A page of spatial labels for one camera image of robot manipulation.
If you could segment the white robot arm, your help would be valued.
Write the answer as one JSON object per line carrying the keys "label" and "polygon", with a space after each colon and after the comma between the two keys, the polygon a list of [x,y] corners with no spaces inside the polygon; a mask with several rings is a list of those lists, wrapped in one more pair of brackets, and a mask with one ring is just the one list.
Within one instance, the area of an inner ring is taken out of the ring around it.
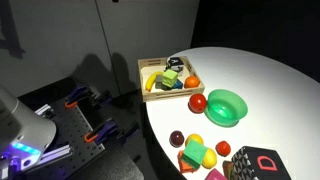
{"label": "white robot arm", "polygon": [[0,179],[38,164],[54,140],[56,125],[0,88]]}

